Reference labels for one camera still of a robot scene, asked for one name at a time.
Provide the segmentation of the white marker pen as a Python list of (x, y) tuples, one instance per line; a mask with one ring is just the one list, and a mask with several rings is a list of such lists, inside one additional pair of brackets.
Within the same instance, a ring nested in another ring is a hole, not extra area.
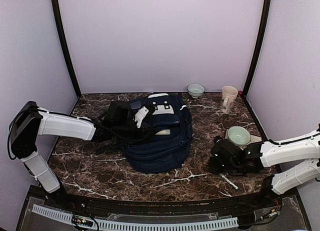
[(229, 185), (231, 185), (235, 190), (239, 190), (239, 187), (232, 182), (229, 178), (227, 178), (223, 173), (220, 173), (219, 176), (225, 180)]

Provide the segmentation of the navy blue student backpack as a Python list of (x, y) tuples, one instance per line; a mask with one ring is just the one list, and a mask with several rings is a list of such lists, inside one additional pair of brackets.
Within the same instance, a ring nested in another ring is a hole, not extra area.
[[(187, 158), (193, 136), (192, 115), (182, 97), (158, 93), (129, 101), (130, 104), (135, 102), (155, 107), (154, 113), (144, 120), (152, 131), (140, 142), (120, 142), (123, 156), (140, 173), (157, 174), (180, 168)], [(155, 135), (166, 129), (170, 129), (170, 135)]]

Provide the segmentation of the yellow highlighter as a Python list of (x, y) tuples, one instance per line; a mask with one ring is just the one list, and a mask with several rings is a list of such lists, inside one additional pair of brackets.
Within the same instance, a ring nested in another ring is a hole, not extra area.
[(155, 136), (168, 136), (171, 134), (171, 130), (170, 129), (163, 129), (157, 133), (155, 133)]

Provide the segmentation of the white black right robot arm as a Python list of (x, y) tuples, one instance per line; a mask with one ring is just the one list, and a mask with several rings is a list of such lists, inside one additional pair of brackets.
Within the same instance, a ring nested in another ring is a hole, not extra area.
[(255, 204), (260, 208), (273, 202), (275, 195), (320, 177), (319, 129), (290, 139), (250, 143), (244, 149), (217, 136), (210, 152), (213, 174), (254, 174), (278, 164), (299, 162), (286, 171), (264, 178), (260, 193), (255, 196)]

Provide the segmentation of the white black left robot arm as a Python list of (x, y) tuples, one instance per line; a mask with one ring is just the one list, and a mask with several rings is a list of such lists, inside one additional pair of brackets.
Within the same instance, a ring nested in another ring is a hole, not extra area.
[(70, 197), (47, 161), (38, 151), (39, 136), (74, 138), (88, 142), (103, 143), (112, 139), (140, 142), (146, 139), (152, 128), (144, 124), (154, 108), (142, 106), (133, 110), (123, 101), (113, 101), (108, 110), (98, 118), (72, 116), (41, 108), (28, 101), (9, 125), (7, 152), (13, 161), (19, 159), (31, 172), (44, 190), (51, 194), (51, 201), (60, 209), (67, 209)]

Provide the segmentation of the celadon bowl on plate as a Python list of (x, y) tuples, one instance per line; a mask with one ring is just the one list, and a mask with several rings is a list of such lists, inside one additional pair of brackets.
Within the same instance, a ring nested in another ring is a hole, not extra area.
[(241, 126), (232, 126), (226, 132), (227, 138), (235, 145), (243, 147), (250, 143), (251, 134)]

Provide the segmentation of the square floral plate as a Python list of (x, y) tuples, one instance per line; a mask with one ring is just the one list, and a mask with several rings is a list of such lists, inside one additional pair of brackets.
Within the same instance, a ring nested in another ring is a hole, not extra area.
[(252, 144), (252, 143), (262, 142), (262, 141), (263, 141), (262, 137), (251, 134), (251, 135), (250, 135), (250, 141), (248, 142), (248, 145), (249, 145), (249, 144)]

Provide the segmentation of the cream ceramic mug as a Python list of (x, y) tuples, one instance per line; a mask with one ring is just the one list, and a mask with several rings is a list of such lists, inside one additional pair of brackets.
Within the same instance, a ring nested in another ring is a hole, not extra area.
[(229, 113), (233, 107), (233, 104), (238, 96), (238, 90), (233, 86), (224, 86), (222, 88), (222, 99), (220, 111), (223, 113)]

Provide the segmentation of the celadon bowl at back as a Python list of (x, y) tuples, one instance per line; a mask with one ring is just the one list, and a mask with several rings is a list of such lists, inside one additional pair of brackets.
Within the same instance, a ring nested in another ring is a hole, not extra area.
[(198, 83), (192, 83), (187, 86), (188, 94), (194, 99), (201, 97), (205, 91), (205, 87)]

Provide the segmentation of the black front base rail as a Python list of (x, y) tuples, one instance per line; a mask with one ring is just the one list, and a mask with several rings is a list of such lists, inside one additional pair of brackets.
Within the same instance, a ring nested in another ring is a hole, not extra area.
[(159, 201), (118, 200), (115, 197), (81, 188), (77, 194), (67, 192), (64, 200), (57, 203), (57, 198), (46, 197), (45, 191), (31, 185), (23, 203), (22, 210), (26, 211), (32, 201), (39, 201), (51, 208), (63, 209), (77, 214), (106, 216), (107, 214), (127, 214), (138, 216), (182, 216), (218, 213), (219, 215), (252, 216), (260, 209), (276, 207), (284, 212), (290, 208), (302, 216), (305, 215), (301, 197), (296, 189), (286, 195), (271, 197), (260, 193), (249, 193), (238, 196), (224, 196), (214, 199), (184, 200), (176, 195), (176, 201), (164, 195), (159, 195)]

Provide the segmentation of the black left frame post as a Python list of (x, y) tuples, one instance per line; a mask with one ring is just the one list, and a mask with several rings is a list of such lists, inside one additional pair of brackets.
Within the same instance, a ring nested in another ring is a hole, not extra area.
[(60, 47), (61, 47), (63, 58), (66, 64), (68, 75), (69, 75), (73, 90), (75, 92), (75, 95), (79, 99), (82, 96), (82, 92), (76, 77), (76, 72), (72, 63), (69, 47), (67, 44), (59, 0), (51, 0), (51, 6), (52, 6), (55, 26), (56, 26), (56, 30), (57, 30), (57, 34), (60, 42)]

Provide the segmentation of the black frame post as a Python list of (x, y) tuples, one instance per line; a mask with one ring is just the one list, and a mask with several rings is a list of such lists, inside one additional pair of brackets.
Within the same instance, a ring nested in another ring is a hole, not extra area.
[(72, 63), (69, 47), (67, 44), (59, 0), (51, 0), (51, 6), (52, 6), (55, 26), (56, 26), (56, 30), (57, 30), (57, 34), (60, 42), (60, 47), (61, 47), (63, 58), (66, 64), (68, 75), (69, 75), (73, 90), (75, 92), (75, 95), (79, 99), (82, 96), (82, 92), (76, 77), (76, 72)]
[(271, 6), (271, 0), (263, 0), (263, 5), (262, 5), (262, 12), (261, 12), (261, 18), (259, 22), (259, 28), (258, 28), (258, 33), (257, 33), (257, 38), (253, 50), (253, 55), (252, 59), (250, 62), (247, 78), (245, 80), (245, 84), (243, 87), (242, 94), (244, 97), (248, 96), (254, 74), (257, 68), (258, 60), (260, 57), (263, 41), (264, 41), (264, 36), (266, 32), (266, 27), (267, 27), (267, 22), (268, 22), (268, 17), (269, 17), (269, 11), (270, 11), (270, 6)]

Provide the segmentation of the black right frame post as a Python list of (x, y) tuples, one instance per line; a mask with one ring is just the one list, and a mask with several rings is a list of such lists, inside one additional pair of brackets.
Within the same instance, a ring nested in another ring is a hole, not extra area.
[(264, 41), (264, 36), (266, 32), (266, 27), (267, 27), (267, 22), (268, 22), (268, 17), (269, 17), (269, 11), (270, 11), (270, 6), (271, 6), (271, 0), (263, 0), (263, 5), (262, 5), (262, 12), (261, 12), (261, 18), (259, 22), (259, 28), (258, 28), (258, 33), (257, 33), (257, 38), (253, 50), (253, 55), (252, 59), (250, 62), (247, 78), (245, 80), (245, 84), (243, 87), (242, 94), (244, 97), (248, 96), (254, 74), (257, 68), (258, 60), (260, 57), (263, 41)]

